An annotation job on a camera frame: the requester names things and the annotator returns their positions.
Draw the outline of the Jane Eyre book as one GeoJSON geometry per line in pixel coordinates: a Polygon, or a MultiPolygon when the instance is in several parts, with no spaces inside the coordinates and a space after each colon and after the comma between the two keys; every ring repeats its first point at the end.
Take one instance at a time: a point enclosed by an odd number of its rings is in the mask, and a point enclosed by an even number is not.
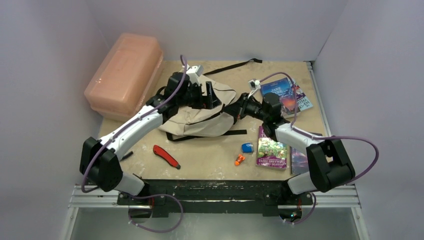
{"type": "Polygon", "coordinates": [[[300,112],[299,107],[295,107],[295,99],[293,93],[293,87],[290,80],[285,77],[271,83],[261,84],[260,92],[262,96],[267,93],[274,93],[279,96],[281,102],[281,115],[284,118],[292,118],[295,115],[295,111],[300,112]]]}

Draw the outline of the beige backpack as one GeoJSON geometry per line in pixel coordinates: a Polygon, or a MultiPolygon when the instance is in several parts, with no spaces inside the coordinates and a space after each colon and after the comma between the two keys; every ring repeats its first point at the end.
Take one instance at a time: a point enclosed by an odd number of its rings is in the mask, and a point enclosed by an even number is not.
{"type": "Polygon", "coordinates": [[[251,58],[244,62],[203,73],[200,76],[199,82],[205,84],[207,81],[210,81],[212,89],[221,104],[213,109],[182,107],[176,115],[159,126],[158,129],[164,132],[167,139],[172,142],[182,142],[196,138],[246,135],[248,133],[246,129],[231,129],[240,119],[239,112],[245,94],[242,94],[239,99],[236,99],[237,93],[235,89],[226,84],[214,81],[208,76],[239,68],[250,62],[261,64],[263,61],[261,59],[251,58]]]}

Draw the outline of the purple treehouse book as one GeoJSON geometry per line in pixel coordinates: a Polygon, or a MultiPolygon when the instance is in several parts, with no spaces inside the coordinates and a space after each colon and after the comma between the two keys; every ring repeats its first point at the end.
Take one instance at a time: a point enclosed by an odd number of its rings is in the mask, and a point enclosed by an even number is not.
{"type": "Polygon", "coordinates": [[[256,166],[276,170],[287,168],[289,147],[285,143],[277,142],[267,137],[263,127],[258,129],[258,146],[256,166]]]}

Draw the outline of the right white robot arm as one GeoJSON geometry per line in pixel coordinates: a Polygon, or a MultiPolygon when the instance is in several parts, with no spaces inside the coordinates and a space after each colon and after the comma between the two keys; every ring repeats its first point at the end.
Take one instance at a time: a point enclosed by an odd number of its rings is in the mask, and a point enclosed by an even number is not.
{"type": "Polygon", "coordinates": [[[321,139],[318,135],[293,126],[282,117],[282,104],[277,94],[267,93],[259,102],[245,92],[236,101],[236,106],[239,119],[249,116],[261,120],[267,137],[306,155],[308,171],[281,184],[280,196],[284,202],[292,204],[306,192],[328,192],[356,176],[342,141],[321,139]]]}

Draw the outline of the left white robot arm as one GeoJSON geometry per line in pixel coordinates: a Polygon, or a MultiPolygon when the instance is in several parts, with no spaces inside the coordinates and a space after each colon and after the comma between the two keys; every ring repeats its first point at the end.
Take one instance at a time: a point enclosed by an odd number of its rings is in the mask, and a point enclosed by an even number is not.
{"type": "Polygon", "coordinates": [[[149,191],[138,176],[123,172],[120,160],[145,135],[162,126],[181,107],[211,110],[221,105],[211,81],[197,82],[197,77],[175,72],[167,85],[130,120],[99,139],[89,137],[82,146],[79,171],[83,175],[81,190],[89,193],[86,183],[105,192],[117,190],[129,195],[138,205],[146,203],[149,191]]]}

